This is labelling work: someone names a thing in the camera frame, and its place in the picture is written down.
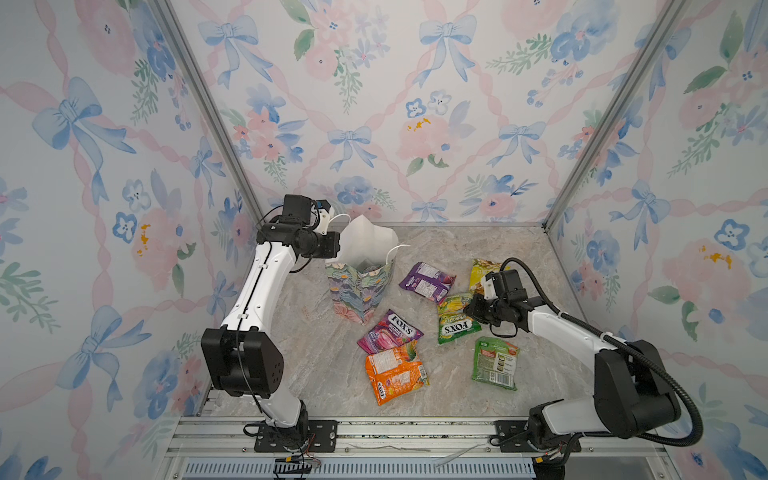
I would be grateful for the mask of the floral paper gift bag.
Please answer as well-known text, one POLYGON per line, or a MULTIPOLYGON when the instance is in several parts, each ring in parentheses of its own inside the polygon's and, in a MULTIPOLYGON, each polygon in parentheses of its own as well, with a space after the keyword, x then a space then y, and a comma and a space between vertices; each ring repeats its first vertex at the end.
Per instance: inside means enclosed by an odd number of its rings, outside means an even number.
POLYGON ((365 216, 352 219, 340 234, 338 255, 325 261, 334 312, 360 325, 370 322, 392 280, 397 255, 406 247, 393 229, 365 216))

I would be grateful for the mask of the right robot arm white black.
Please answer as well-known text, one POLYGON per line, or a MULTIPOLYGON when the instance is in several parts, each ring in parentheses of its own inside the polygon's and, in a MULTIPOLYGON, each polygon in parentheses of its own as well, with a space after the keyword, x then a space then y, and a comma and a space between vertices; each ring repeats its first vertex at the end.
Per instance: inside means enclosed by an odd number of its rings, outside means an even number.
POLYGON ((595 330, 530 296, 516 270, 491 272, 481 280, 464 312, 491 328, 506 323, 543 338, 578 360, 593 375, 592 394, 555 400, 529 411, 523 439, 550 450, 575 434, 638 437, 677 421, 682 413, 677 392, 664 377, 656 348, 648 342, 625 342, 595 330))

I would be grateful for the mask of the green yellow Fox's candy packet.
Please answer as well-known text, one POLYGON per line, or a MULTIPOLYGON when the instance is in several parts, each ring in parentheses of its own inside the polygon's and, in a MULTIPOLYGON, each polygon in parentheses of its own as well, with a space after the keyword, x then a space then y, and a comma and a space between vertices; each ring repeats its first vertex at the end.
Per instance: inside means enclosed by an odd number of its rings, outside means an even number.
POLYGON ((470 292, 446 296, 438 305, 438 344, 443 345, 459 338, 480 332, 481 324, 467 316, 467 307, 473 294, 470 292))

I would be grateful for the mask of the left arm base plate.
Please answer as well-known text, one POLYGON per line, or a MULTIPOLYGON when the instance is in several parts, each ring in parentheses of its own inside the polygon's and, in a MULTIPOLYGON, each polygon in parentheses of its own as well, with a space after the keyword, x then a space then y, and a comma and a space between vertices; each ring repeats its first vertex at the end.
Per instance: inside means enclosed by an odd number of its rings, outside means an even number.
POLYGON ((277 428, 266 422, 257 424, 254 451, 257 453, 333 453, 339 422, 336 420, 300 420, 294 427, 277 428))

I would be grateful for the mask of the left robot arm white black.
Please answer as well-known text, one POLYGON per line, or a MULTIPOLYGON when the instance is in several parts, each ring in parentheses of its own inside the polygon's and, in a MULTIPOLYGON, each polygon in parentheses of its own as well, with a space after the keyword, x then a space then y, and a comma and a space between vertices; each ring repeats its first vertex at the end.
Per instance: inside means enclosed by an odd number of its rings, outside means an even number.
POLYGON ((253 262, 233 308, 217 328, 205 330, 201 348, 213 388, 249 396, 277 429, 299 429, 306 408, 283 384, 284 357, 271 337, 273 316, 298 260, 332 259, 340 233, 329 229, 327 200, 288 194, 276 216, 256 228, 253 262))

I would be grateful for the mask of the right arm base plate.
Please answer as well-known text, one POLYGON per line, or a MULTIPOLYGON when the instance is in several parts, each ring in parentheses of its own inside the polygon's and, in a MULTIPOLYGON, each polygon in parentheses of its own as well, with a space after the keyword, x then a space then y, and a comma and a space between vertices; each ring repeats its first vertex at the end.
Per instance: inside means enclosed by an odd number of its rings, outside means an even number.
POLYGON ((497 420, 493 426, 495 433, 488 443, 503 453, 562 452, 573 437, 573 434, 554 434, 538 423, 530 427, 527 420, 497 420))

